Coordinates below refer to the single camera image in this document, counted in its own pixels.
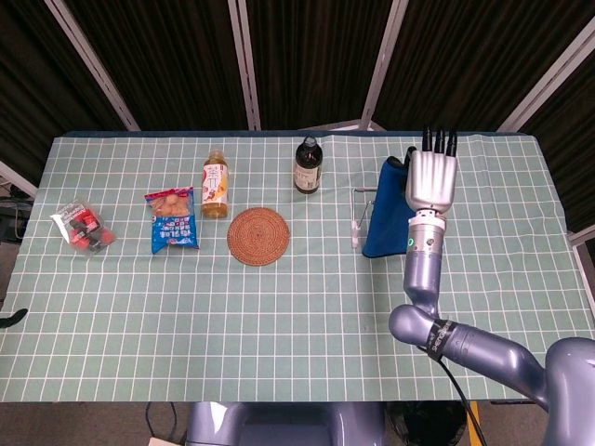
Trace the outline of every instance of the clear plastic package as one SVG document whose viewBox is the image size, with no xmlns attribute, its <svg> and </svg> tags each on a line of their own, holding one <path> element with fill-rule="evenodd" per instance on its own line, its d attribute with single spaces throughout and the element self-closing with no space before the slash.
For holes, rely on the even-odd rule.
<svg viewBox="0 0 595 446">
<path fill-rule="evenodd" d="M 115 234 L 86 201 L 80 198 L 62 206 L 51 216 L 64 240 L 75 250 L 93 256 L 112 244 Z"/>
</svg>

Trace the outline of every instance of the black curtain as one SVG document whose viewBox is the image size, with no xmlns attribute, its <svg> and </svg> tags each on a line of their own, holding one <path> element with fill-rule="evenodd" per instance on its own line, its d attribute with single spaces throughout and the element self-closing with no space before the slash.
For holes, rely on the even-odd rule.
<svg viewBox="0 0 595 446">
<path fill-rule="evenodd" d="M 54 137 L 123 129 L 43 1 L 0 2 L 0 159 L 38 184 Z"/>
<path fill-rule="evenodd" d="M 595 2 L 409 2 L 373 120 L 497 130 L 595 15 Z"/>
<path fill-rule="evenodd" d="M 221 0 L 68 0 L 142 130 L 247 129 Z"/>
<path fill-rule="evenodd" d="M 595 225 L 595 53 L 522 127 L 539 141 L 568 229 Z"/>
<path fill-rule="evenodd" d="M 248 0 L 263 129 L 359 119 L 390 0 Z"/>
<path fill-rule="evenodd" d="M 591 260 L 593 261 L 593 264 L 595 264 L 595 239 L 587 240 L 585 245 L 587 246 L 588 253 L 591 256 Z"/>
</svg>

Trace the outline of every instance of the bottle cap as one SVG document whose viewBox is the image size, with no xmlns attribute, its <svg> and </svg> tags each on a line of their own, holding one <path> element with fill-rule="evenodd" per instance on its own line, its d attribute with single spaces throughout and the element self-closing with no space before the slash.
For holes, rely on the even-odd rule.
<svg viewBox="0 0 595 446">
<path fill-rule="evenodd" d="M 304 144 L 308 147 L 314 147 L 316 145 L 316 138 L 315 137 L 305 137 Z"/>
<path fill-rule="evenodd" d="M 223 151 L 220 151 L 219 149 L 217 149 L 217 150 L 214 150 L 214 151 L 211 151 L 211 152 L 208 154 L 208 157 L 209 157 L 209 158 L 211 158 L 211 157 L 214 157 L 214 158 L 223 158 L 223 157 L 224 157 L 224 155 L 223 155 Z"/>
</svg>

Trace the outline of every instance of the black cable on floor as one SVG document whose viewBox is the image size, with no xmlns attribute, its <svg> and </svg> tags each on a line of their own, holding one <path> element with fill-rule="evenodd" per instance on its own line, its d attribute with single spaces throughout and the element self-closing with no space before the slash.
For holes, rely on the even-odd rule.
<svg viewBox="0 0 595 446">
<path fill-rule="evenodd" d="M 151 437 L 155 437 L 155 432 L 152 430 L 151 420 L 149 419 L 149 409 L 151 409 L 151 402 L 147 403 L 145 407 L 145 421 L 147 422 L 147 427 L 151 432 Z M 172 426 L 171 430 L 169 431 L 169 436 L 167 437 L 167 441 L 172 441 L 174 439 L 174 434 L 176 433 L 176 427 L 178 427 L 178 413 L 176 412 L 176 405 L 173 402 L 169 403 L 171 407 L 171 411 L 174 413 L 174 425 Z"/>
<path fill-rule="evenodd" d="M 151 431 L 151 437 L 154 437 L 155 433 L 152 430 L 151 421 L 149 421 L 149 409 L 151 409 L 150 401 L 147 403 L 147 406 L 145 407 L 145 421 L 147 422 L 147 426 L 149 427 L 149 430 Z"/>
<path fill-rule="evenodd" d="M 172 441 L 174 439 L 174 434 L 176 433 L 176 427 L 178 426 L 178 414 L 176 413 L 176 406 L 173 402 L 170 402 L 169 405 L 171 406 L 171 410 L 174 413 L 174 425 L 169 432 L 169 436 L 167 437 L 167 441 Z"/>
<path fill-rule="evenodd" d="M 187 437 L 188 437 L 188 430 L 185 430 L 184 433 L 182 434 L 181 439 L 179 439 L 178 444 L 185 446 Z"/>
<path fill-rule="evenodd" d="M 417 348 L 419 348 L 424 353 L 428 353 L 427 350 L 423 347 L 417 347 Z M 482 429 L 480 428 L 480 424 L 477 422 L 477 418 L 475 418 L 475 413 L 473 413 L 473 411 L 471 410 L 471 405 L 469 404 L 469 401 L 465 397 L 465 394 L 463 393 L 463 390 L 461 389 L 460 385 L 456 381 L 453 374 L 450 373 L 450 370 L 448 370 L 448 367 L 446 367 L 446 365 L 443 363 L 442 360 L 437 360 L 436 362 L 438 362 L 440 364 L 440 366 L 443 368 L 444 372 L 450 378 L 451 383 L 453 383 L 453 386 L 455 386 L 456 393 L 458 393 L 459 398 L 461 398 L 461 402 L 463 403 L 463 406 L 465 407 L 465 411 L 469 415 L 469 418 L 471 419 L 473 427 L 475 427 L 475 432 L 477 433 L 477 436 L 480 439 L 480 443 L 482 444 L 482 446 L 487 446 L 487 442 L 485 441 L 485 437 L 483 436 L 483 432 L 482 432 Z"/>
</svg>

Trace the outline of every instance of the light green tablecloth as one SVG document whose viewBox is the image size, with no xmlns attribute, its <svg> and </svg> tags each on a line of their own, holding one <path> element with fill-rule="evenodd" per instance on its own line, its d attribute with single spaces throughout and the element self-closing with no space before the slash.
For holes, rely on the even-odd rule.
<svg viewBox="0 0 595 446">
<path fill-rule="evenodd" d="M 322 187 L 310 196 L 292 185 L 302 137 L 56 139 L 4 307 L 30 313 L 0 334 L 2 400 L 456 399 L 437 364 L 389 334 L 390 311 L 406 301 L 403 258 L 369 260 L 350 245 L 350 189 L 375 186 L 389 154 L 420 145 L 370 135 L 320 139 Z M 230 164 L 230 216 L 197 217 L 199 252 L 152 256 L 143 195 L 200 186 L 214 148 Z M 461 137 L 458 160 L 441 316 L 512 338 L 540 361 L 560 337 L 592 336 L 536 141 Z M 105 255 L 76 256 L 50 221 L 75 196 L 118 235 Z M 284 216 L 291 243 L 276 263 L 247 267 L 226 233 L 262 205 Z M 470 399 L 518 396 L 452 370 Z"/>
</svg>

